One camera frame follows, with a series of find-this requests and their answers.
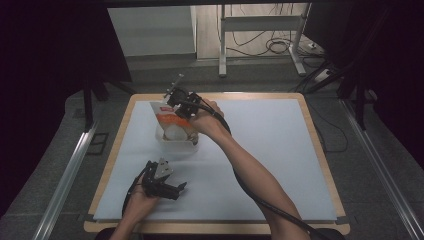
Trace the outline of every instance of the snack bag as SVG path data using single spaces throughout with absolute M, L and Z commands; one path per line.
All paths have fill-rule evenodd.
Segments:
M 199 133 L 187 120 L 178 117 L 174 108 L 161 102 L 150 102 L 150 105 L 163 129 L 164 141 L 191 141 L 193 145 L 197 144 Z

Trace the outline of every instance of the person's right hand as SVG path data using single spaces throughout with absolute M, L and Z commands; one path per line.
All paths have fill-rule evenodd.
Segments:
M 203 101 L 205 101 L 207 105 L 212 107 L 217 113 L 224 117 L 224 113 L 221 111 L 215 101 L 209 101 L 205 98 Z M 216 137 L 219 137 L 222 134 L 228 134 L 227 130 L 225 130 L 221 122 L 203 109 L 199 109 L 197 114 L 192 117 L 189 122 L 199 133 L 203 133 L 209 136 L 212 140 L 215 140 Z

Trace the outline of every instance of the white container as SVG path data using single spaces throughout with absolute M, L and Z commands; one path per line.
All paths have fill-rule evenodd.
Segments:
M 156 127 L 156 139 L 161 149 L 167 153 L 195 153 L 199 150 L 199 144 L 194 145 L 192 141 L 165 141 L 163 140 L 163 129 L 160 125 Z

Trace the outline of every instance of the gray floor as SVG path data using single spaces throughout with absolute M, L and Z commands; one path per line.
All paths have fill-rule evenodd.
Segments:
M 289 58 L 233 59 L 229 61 L 226 78 L 219 78 L 216 60 L 170 56 L 132 58 L 128 64 L 133 82 L 126 84 L 139 93 L 163 93 L 179 73 L 185 75 L 182 86 L 197 92 L 288 92 L 302 79 Z M 351 224 L 346 239 L 411 239 L 336 97 L 337 86 L 334 83 L 306 98 Z M 100 150 L 95 146 L 88 150 L 92 154 L 86 155 L 82 162 L 50 239 L 94 239 L 95 234 L 84 231 L 83 220 L 130 98 L 109 84 L 107 88 L 109 100 L 94 101 L 96 106 L 103 106 L 96 133 L 108 134 L 105 149 L 99 155 L 95 155 Z M 0 221 L 0 239 L 31 239 L 34 235 L 84 129 L 82 109 L 81 93 L 68 98 L 66 114 L 55 138 Z M 385 128 L 372 105 L 366 107 L 365 122 L 390 173 L 423 222 L 422 169 Z

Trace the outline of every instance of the human arm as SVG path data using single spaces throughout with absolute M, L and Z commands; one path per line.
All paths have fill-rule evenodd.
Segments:
M 146 218 L 158 203 L 158 197 L 146 196 L 141 186 L 142 179 L 143 177 L 140 177 L 137 185 L 134 187 L 124 215 L 110 237 L 110 240 L 129 239 L 135 226 Z
M 215 102 L 205 99 L 217 113 L 223 116 Z M 248 189 L 259 198 L 300 219 L 296 206 L 275 177 L 249 152 L 247 152 L 223 125 L 210 113 L 199 110 L 190 119 L 191 125 L 210 137 L 225 153 L 235 172 Z M 259 205 L 271 229 L 272 239 L 310 239 L 306 231 L 279 215 Z

